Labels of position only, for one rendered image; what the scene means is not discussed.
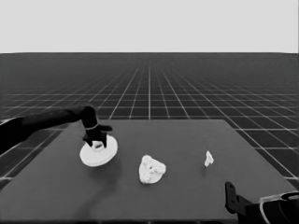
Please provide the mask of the large thick white disc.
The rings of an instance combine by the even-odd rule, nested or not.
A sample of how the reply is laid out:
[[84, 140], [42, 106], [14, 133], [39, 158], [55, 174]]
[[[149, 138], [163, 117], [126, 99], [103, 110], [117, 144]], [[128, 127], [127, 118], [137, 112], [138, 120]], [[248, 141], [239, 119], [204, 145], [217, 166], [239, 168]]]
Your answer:
[[107, 136], [107, 146], [100, 141], [93, 141], [90, 147], [87, 143], [79, 152], [81, 161], [89, 167], [97, 167], [110, 162], [118, 152], [118, 142], [111, 136]]

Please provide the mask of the small thin white T-shaped piece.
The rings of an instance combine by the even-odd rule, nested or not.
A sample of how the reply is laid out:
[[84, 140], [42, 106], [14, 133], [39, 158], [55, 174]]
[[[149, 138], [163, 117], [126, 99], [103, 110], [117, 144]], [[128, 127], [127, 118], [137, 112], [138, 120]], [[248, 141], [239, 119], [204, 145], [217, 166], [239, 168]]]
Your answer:
[[212, 164], [214, 162], [213, 156], [212, 154], [207, 151], [206, 152], [206, 160], [205, 160], [205, 167], [208, 167], [210, 164]]

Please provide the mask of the white round carrier with pins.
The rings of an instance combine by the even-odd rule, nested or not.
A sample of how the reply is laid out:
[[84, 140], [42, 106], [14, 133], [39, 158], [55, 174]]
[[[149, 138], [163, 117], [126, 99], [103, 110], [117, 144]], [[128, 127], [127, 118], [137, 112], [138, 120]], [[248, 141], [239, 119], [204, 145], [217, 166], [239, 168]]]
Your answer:
[[158, 162], [160, 162], [160, 161], [157, 161], [152, 158], [152, 164], [149, 167], [145, 167], [141, 163], [139, 165], [139, 169], [138, 169], [139, 173], [151, 173], [152, 174], [151, 184], [157, 183], [163, 177], [163, 175], [157, 174], [154, 170], [154, 165]]

